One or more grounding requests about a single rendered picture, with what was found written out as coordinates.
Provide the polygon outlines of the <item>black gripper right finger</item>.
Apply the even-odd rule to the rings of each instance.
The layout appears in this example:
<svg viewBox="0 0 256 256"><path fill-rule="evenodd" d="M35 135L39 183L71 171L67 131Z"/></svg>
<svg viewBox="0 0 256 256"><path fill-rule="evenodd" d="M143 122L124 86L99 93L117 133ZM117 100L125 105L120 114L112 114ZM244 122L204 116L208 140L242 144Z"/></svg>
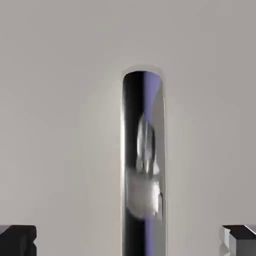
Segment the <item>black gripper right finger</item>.
<svg viewBox="0 0 256 256"><path fill-rule="evenodd" d="M222 225L219 256L256 256L256 224Z"/></svg>

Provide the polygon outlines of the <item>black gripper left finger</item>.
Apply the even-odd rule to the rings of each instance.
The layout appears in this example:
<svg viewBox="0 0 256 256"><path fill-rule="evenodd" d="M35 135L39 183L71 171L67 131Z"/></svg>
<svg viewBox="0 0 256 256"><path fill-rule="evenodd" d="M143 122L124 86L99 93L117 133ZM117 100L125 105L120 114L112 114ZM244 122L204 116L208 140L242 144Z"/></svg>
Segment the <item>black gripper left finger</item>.
<svg viewBox="0 0 256 256"><path fill-rule="evenodd" d="M0 256L37 256L35 225L0 225Z"/></svg>

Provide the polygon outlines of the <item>pale grey drawer front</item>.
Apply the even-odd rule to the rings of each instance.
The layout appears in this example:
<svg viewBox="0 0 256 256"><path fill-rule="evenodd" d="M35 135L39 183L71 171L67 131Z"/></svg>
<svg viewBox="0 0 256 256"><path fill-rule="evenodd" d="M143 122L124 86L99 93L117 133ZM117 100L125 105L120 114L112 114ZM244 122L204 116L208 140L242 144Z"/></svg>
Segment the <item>pale grey drawer front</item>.
<svg viewBox="0 0 256 256"><path fill-rule="evenodd" d="M164 81L168 256L256 225L256 0L0 0L0 224L38 256L121 256L135 68Z"/></svg>

